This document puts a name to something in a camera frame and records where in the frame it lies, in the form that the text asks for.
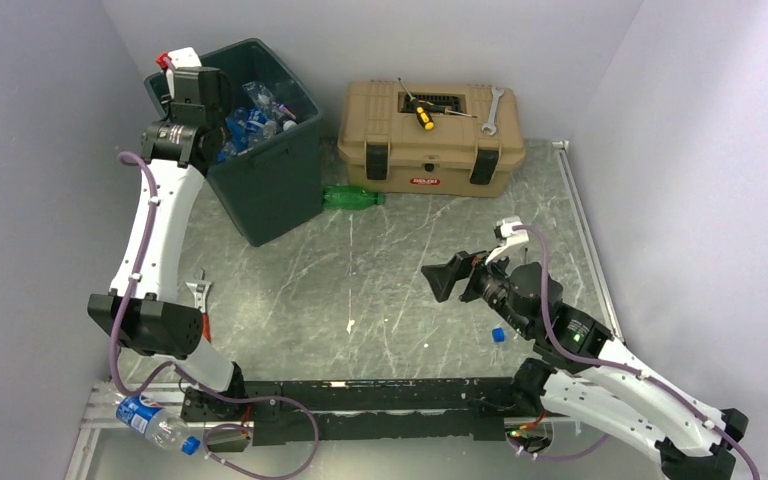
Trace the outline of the blue label water bottle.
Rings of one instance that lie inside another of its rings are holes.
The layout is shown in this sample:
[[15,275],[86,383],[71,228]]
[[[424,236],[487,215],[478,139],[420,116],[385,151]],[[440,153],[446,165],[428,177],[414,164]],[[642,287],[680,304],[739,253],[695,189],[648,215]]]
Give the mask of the blue label water bottle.
[[298,123],[293,121],[278,124],[274,120],[270,120],[261,109],[253,108],[247,114],[245,131],[249,143],[256,144],[269,140],[277,134],[292,129],[297,125]]

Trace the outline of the dark green plastic bin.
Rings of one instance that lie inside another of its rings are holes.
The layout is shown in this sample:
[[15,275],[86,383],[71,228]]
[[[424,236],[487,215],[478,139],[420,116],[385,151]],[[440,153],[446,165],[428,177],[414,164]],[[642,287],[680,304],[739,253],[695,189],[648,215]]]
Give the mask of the dark green plastic bin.
[[[231,113],[240,107],[257,108],[242,89],[257,80],[297,116],[296,127],[223,163],[216,161],[205,176],[203,185],[212,189],[237,231],[259,247],[323,210],[318,153],[323,114],[298,77],[258,39],[198,55],[202,66],[218,68],[229,77]],[[147,77],[145,86],[162,118],[169,92],[161,70]]]

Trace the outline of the green plastic bottle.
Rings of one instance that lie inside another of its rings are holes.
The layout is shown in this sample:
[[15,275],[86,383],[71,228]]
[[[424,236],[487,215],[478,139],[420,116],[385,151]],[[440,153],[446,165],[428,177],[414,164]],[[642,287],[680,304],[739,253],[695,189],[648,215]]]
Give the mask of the green plastic bottle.
[[386,203],[383,193],[358,186],[329,185],[323,188],[323,207],[330,210],[365,210]]

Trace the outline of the crushed blue label bottle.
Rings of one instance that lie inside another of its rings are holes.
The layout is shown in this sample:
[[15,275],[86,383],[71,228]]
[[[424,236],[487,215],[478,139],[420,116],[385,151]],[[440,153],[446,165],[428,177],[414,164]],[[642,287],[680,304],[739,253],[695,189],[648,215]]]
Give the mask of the crushed blue label bottle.
[[259,108],[235,109],[227,118],[226,125],[231,133],[231,145],[236,151],[244,151],[269,138],[268,117]]

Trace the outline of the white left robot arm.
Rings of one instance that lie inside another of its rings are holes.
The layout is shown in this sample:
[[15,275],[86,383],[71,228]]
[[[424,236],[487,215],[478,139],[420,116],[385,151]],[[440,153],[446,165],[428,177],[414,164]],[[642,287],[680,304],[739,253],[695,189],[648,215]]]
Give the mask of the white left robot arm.
[[115,387],[137,396],[149,385],[123,381],[122,350],[162,358],[197,389],[224,420],[247,406],[241,368],[218,352],[204,334],[204,315],[177,303],[178,265],[186,224],[211,164],[229,136],[230,81],[219,69],[171,67],[164,116],[150,124],[138,153],[123,151],[120,163],[138,168],[140,196],[128,245],[110,287],[90,296],[87,311],[110,337],[108,361]]

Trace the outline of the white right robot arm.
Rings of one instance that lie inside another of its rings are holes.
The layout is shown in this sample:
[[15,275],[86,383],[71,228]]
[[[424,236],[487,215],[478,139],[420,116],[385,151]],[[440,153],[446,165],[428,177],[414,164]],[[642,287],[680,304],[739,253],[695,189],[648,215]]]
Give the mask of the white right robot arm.
[[635,447],[668,479],[729,479],[748,418],[694,400],[653,372],[605,325],[563,300],[538,262],[507,269],[487,252],[456,253],[421,272],[438,302],[461,280],[462,302],[482,300],[533,343],[511,384],[517,411],[549,410]]

